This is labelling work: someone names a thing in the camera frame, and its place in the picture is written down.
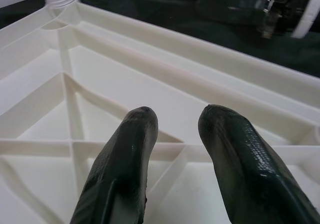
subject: white plastic tray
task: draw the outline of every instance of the white plastic tray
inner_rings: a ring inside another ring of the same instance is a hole
[[[68,223],[128,110],[159,138],[145,223],[229,223],[198,134],[208,104],[246,116],[320,210],[320,80],[74,3],[0,30],[0,223]]]

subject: textured rubber surface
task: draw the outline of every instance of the textured rubber surface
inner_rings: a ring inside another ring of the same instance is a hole
[[[198,124],[232,223],[320,223],[284,162],[246,118],[209,105]]]
[[[149,107],[130,111],[96,158],[71,223],[142,223],[148,161],[157,140]]]

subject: black rubber finger pad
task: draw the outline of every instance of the black rubber finger pad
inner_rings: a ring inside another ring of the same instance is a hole
[[[71,219],[72,224],[141,224],[148,161],[158,121],[149,107],[130,111],[97,156]]]
[[[232,224],[320,223],[284,162],[246,118],[209,105],[198,124]]]

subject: black fabric background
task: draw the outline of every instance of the black fabric background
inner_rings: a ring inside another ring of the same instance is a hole
[[[203,39],[276,64],[320,77],[320,34],[303,39],[275,36],[260,38],[243,26],[215,23],[196,11],[197,0],[81,0],[83,3]],[[0,28],[44,6],[27,0],[0,9]]]

